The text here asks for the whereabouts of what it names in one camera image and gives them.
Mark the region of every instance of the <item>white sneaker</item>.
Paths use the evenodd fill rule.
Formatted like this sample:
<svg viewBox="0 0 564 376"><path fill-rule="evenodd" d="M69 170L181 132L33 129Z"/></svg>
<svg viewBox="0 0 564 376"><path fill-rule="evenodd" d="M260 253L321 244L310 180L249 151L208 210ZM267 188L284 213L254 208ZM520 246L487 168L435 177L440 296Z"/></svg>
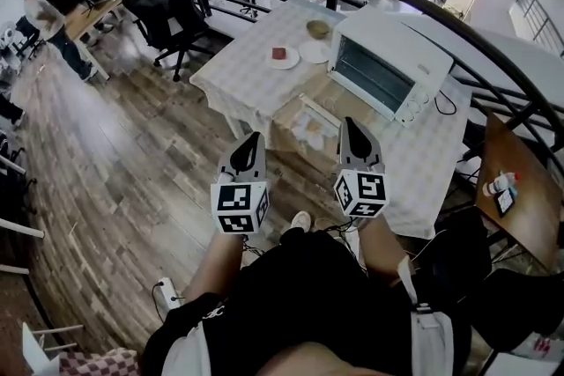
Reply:
<svg viewBox="0 0 564 376"><path fill-rule="evenodd" d="M100 32L102 33L110 33L112 30L114 30L114 26L111 26L110 24L104 24L102 26L102 28L100 29Z"/></svg>
<svg viewBox="0 0 564 376"><path fill-rule="evenodd" d="M300 227L304 232L309 232L309 229L311 229L311 215L304 210L296 213L290 228L293 229L294 227Z"/></svg>
<svg viewBox="0 0 564 376"><path fill-rule="evenodd" d="M86 77L84 77L82 79L83 82L87 82L88 80L90 80L92 77L94 77L96 74L98 74L98 70L94 67L93 64L91 64L90 66L90 72L88 73L88 75Z"/></svg>
<svg viewBox="0 0 564 376"><path fill-rule="evenodd" d="M21 116L17 121L14 122L14 129L17 129L21 123L24 121L24 117L26 116L26 112L21 112Z"/></svg>

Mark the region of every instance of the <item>small plate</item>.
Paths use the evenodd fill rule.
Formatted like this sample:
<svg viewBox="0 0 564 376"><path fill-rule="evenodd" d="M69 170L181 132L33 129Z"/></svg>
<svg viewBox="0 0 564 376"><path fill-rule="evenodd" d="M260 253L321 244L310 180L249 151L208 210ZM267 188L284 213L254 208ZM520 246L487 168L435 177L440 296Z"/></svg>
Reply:
<svg viewBox="0 0 564 376"><path fill-rule="evenodd" d="M330 49L324 42L306 41L300 45L300 55L306 62L319 64L329 61Z"/></svg>
<svg viewBox="0 0 564 376"><path fill-rule="evenodd" d="M266 51L266 63L271 68L274 68L275 70L289 70L300 62L300 54L295 48L289 48L286 46L275 47L283 47L286 49L286 59L274 60L272 58L272 48L268 48L268 50Z"/></svg>

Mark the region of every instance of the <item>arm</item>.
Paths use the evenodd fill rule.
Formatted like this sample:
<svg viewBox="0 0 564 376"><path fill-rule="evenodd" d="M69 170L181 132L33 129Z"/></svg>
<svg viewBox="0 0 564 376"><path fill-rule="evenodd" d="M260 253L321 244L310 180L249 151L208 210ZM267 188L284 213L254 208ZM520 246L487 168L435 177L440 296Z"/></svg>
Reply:
<svg viewBox="0 0 564 376"><path fill-rule="evenodd" d="M383 215L367 220L359 227L360 249L369 273L373 273L390 285L397 279L397 265L407 256L390 230Z"/></svg>
<svg viewBox="0 0 564 376"><path fill-rule="evenodd" d="M182 294L186 302L204 293L227 295L241 269L242 254L243 240L240 235L216 231L189 287Z"/></svg>

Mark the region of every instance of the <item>jeans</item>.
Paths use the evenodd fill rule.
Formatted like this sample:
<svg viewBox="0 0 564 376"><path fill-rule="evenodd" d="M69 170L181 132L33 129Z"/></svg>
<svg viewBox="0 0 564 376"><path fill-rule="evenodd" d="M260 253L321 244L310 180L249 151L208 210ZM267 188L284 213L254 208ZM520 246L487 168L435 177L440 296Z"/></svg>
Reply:
<svg viewBox="0 0 564 376"><path fill-rule="evenodd" d="M91 65L80 58L77 45L69 39L64 26L61 27L61 30L59 30L55 36L49 38L47 41L59 49L64 61L69 64L80 78L86 78L88 76Z"/></svg>

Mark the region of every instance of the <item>power cord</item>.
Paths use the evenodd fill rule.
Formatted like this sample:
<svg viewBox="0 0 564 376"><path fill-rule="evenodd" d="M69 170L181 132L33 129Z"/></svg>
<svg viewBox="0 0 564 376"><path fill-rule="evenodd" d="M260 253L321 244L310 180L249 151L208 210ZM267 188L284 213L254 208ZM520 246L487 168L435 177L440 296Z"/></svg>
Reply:
<svg viewBox="0 0 564 376"><path fill-rule="evenodd" d="M435 96L435 98L434 98L434 106L437 108L437 111L438 111L440 114L444 114L445 116L452 116L453 114L456 114L456 111L457 111L457 110L456 110L456 105L455 105L455 103L452 101L452 99L451 99L449 96L447 96L444 92L442 92L442 90L439 90L439 93L442 94L442 95L444 96L444 98L445 98L448 102L450 102L450 104L452 105L452 107L454 108L454 110L453 110L452 112L443 112L443 111L439 108L439 104L437 103L437 98L436 98L436 96Z"/></svg>
<svg viewBox="0 0 564 376"><path fill-rule="evenodd" d="M164 284L162 282L157 282L151 289L151 297L152 297L152 302L155 305L155 310L157 311L157 315L160 318L160 321L164 324L164 320L162 319L162 316L160 316L160 312L159 312L159 306L157 306L157 299L155 298L155 289L157 287L162 287Z"/></svg>

